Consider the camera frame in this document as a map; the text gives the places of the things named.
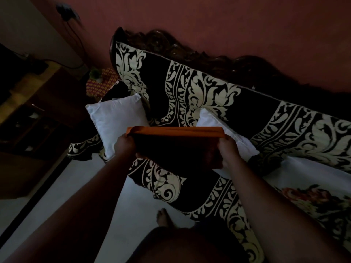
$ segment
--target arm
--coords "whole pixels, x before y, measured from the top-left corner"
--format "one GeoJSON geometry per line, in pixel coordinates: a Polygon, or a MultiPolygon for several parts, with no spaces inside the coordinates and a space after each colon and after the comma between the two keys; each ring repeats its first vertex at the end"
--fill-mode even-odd
{"type": "Polygon", "coordinates": [[[135,159],[133,138],[119,137],[115,151],[116,155],[35,230],[6,263],[94,262],[135,159]]]}
{"type": "Polygon", "coordinates": [[[232,138],[221,138],[218,148],[270,262],[350,262],[349,253],[313,219],[252,172],[232,138]]]}

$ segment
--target foot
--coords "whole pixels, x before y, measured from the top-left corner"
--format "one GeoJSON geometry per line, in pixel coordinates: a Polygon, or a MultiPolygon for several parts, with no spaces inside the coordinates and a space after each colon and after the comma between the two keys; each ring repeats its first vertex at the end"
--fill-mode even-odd
{"type": "Polygon", "coordinates": [[[157,224],[160,227],[174,228],[173,221],[169,217],[166,209],[161,209],[157,212],[157,224]]]}

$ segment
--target wooden cabinet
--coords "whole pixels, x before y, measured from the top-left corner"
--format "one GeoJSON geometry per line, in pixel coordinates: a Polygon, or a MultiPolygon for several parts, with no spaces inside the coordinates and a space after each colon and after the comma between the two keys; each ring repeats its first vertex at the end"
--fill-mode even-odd
{"type": "Polygon", "coordinates": [[[89,116],[84,84],[49,62],[27,74],[0,106],[0,199],[26,196],[68,148],[89,116]]]}

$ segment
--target person's left arm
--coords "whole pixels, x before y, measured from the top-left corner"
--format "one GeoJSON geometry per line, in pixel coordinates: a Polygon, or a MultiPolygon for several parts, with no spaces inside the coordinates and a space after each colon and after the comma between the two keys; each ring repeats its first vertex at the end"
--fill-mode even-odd
{"type": "Polygon", "coordinates": [[[119,137],[115,151],[115,156],[35,230],[5,263],[94,262],[128,170],[135,160],[133,138],[119,137]]]}

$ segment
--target person's right arm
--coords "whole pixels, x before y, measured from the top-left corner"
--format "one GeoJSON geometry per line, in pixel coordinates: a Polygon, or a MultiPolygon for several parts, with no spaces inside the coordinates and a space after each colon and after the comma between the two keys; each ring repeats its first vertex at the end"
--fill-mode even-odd
{"type": "Polygon", "coordinates": [[[250,225],[270,262],[351,262],[346,249],[252,172],[232,138],[221,138],[218,148],[250,225]]]}

